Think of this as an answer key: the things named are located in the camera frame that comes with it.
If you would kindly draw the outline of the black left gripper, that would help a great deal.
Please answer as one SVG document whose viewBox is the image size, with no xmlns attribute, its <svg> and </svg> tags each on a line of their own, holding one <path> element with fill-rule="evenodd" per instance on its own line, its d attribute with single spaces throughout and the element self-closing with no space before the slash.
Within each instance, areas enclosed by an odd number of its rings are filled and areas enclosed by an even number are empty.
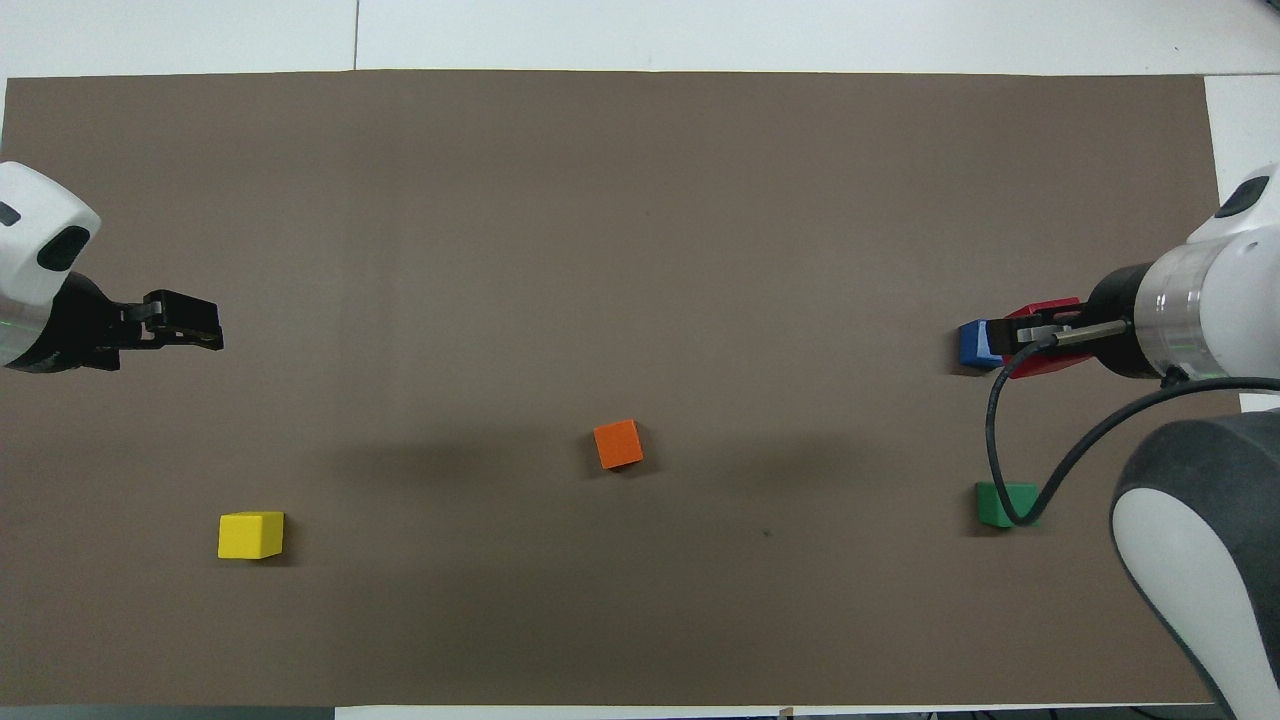
<svg viewBox="0 0 1280 720">
<path fill-rule="evenodd" d="M 151 340 L 143 338 L 145 325 Z M 137 304 L 110 300 L 87 275 L 70 272 L 52 299 L 44 328 L 5 368 L 51 374 L 78 368 L 115 372 L 124 350 L 225 347 L 216 304 L 155 290 Z"/>
</svg>

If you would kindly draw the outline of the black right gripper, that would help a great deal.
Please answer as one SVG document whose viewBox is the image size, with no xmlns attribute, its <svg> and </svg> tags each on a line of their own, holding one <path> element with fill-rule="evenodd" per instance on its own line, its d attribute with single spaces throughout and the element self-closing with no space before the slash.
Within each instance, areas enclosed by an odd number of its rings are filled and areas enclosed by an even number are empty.
<svg viewBox="0 0 1280 720">
<path fill-rule="evenodd" d="M 1135 306 L 1140 282 L 1151 264 L 1123 266 L 1108 273 L 1079 304 L 1075 316 L 1068 323 L 1043 318 L 1006 316 L 986 322 L 989 354 L 1007 365 L 1024 347 L 1059 347 L 1073 343 L 1073 333 L 1083 327 L 1124 320 L 1129 328 L 1121 334 L 1108 336 L 1069 346 L 1061 355 L 1079 355 L 1097 359 L 1110 372 L 1133 379 L 1157 379 L 1162 375 L 1152 366 L 1140 348 L 1135 331 Z"/>
</svg>

